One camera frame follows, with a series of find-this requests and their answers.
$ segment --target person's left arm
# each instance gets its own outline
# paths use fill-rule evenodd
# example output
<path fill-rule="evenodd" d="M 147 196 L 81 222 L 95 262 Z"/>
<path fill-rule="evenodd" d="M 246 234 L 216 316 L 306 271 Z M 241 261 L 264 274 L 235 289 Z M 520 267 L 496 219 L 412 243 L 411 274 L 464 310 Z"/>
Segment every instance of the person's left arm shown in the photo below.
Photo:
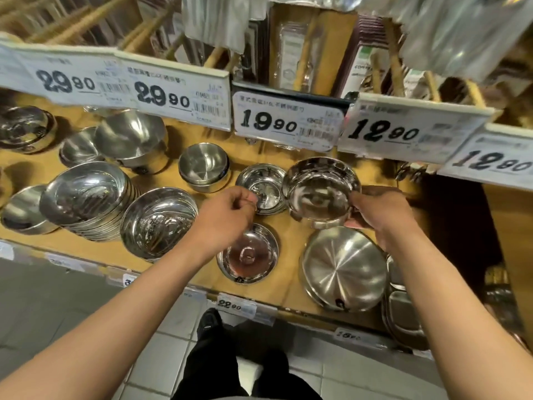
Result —
<path fill-rule="evenodd" d="M 206 201 L 176 246 L 78 327 L 0 382 L 3 400 L 104 400 L 187 282 L 248 227 L 257 197 L 241 187 Z"/>

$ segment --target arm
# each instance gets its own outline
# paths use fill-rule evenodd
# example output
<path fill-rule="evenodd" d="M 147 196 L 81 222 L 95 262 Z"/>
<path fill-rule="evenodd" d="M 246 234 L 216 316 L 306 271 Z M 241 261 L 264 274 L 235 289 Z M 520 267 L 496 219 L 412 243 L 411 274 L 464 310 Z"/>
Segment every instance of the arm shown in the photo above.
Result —
<path fill-rule="evenodd" d="M 371 225 L 400 267 L 450 398 L 530 399 L 533 358 L 419 228 L 404 196 L 389 188 L 365 192 L 351 195 L 362 217 L 346 226 Z"/>
<path fill-rule="evenodd" d="M 206 201 L 193 226 L 169 253 L 3 380 L 0 398 L 110 398 L 187 282 L 250 226 L 256 202 L 257 197 L 241 187 Z"/>

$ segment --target leg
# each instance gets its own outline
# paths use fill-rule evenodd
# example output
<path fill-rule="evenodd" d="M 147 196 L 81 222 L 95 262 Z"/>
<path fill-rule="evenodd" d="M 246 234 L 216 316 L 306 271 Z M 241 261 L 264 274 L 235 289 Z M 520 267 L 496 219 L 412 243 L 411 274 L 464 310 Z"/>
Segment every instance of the leg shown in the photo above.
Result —
<path fill-rule="evenodd" d="M 301 377 L 289 373 L 287 356 L 281 351 L 270 352 L 263 362 L 263 372 L 254 383 L 252 396 L 279 400 L 321 400 Z"/>
<path fill-rule="evenodd" d="M 216 309 L 200 319 L 198 342 L 185 362 L 183 380 L 172 400 L 210 400 L 248 396 L 239 382 L 235 345 Z"/>

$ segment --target black shoe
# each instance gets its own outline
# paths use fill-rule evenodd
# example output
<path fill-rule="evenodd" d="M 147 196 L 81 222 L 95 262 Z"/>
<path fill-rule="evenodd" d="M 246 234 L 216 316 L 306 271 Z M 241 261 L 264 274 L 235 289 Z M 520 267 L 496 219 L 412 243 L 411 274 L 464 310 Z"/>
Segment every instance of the black shoe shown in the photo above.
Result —
<path fill-rule="evenodd" d="M 286 374 L 289 373 L 289 360 L 287 355 L 280 349 L 271 349 L 263 358 L 263 371 L 266 373 Z"/>
<path fill-rule="evenodd" d="M 198 340 L 201 340 L 204 334 L 214 329 L 215 327 L 223 328 L 223 323 L 222 318 L 220 317 L 220 313 L 218 313 L 218 310 L 212 307 L 210 309 L 207 309 L 200 318 L 198 328 L 196 329 L 196 333 L 198 334 Z"/>

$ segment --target black pants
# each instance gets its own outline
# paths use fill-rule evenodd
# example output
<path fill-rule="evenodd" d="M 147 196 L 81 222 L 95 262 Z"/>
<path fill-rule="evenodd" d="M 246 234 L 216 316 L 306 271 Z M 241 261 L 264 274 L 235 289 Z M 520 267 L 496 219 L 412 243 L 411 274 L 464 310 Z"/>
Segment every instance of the black pants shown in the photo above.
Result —
<path fill-rule="evenodd" d="M 239 382 L 235 344 L 218 326 L 206 332 L 185 362 L 183 380 L 172 400 L 248 396 Z M 272 367 L 254 383 L 252 396 L 280 400 L 321 400 L 301 377 Z"/>

